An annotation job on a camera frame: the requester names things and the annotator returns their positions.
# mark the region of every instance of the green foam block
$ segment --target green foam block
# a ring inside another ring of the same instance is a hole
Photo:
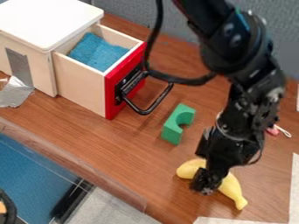
[[[190,108],[183,103],[178,104],[163,126],[162,139],[178,145],[183,135],[183,129],[179,125],[192,124],[195,113],[196,110],[194,108]]]

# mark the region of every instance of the black handle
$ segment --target black handle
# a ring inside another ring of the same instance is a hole
[[[136,106],[125,94],[122,95],[122,99],[139,115],[146,116],[149,115],[166,97],[166,95],[172,90],[173,83],[169,82],[168,87],[156,98],[156,100],[145,110]]]

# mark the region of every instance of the wooden box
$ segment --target wooden box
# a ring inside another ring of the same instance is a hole
[[[77,0],[0,4],[0,71],[112,119],[124,106],[115,104],[115,85],[141,63],[145,44],[101,25],[103,13]],[[104,73],[67,57],[86,32],[130,51]]]

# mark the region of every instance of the blue cloth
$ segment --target blue cloth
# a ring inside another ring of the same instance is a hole
[[[15,140],[0,134],[0,188],[30,224],[51,220],[51,211],[77,179],[75,175]]]
[[[122,46],[110,45],[105,39],[88,32],[68,56],[105,72],[128,51]]]

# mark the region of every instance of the wire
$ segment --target wire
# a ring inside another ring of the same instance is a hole
[[[156,14],[155,27],[152,33],[149,35],[149,39],[147,41],[147,47],[143,55],[143,67],[149,72],[148,75],[153,78],[159,79],[161,81],[168,81],[171,83],[182,84],[187,86],[202,86],[205,85],[208,81],[215,78],[217,74],[214,72],[210,72],[209,74],[202,75],[195,79],[186,79],[186,78],[177,77],[171,74],[162,73],[157,70],[150,69],[150,63],[149,63],[150,52],[153,48],[153,45],[156,42],[157,37],[159,36],[163,24],[163,14],[164,14],[163,0],[156,0],[156,10],[157,10],[157,14]]]

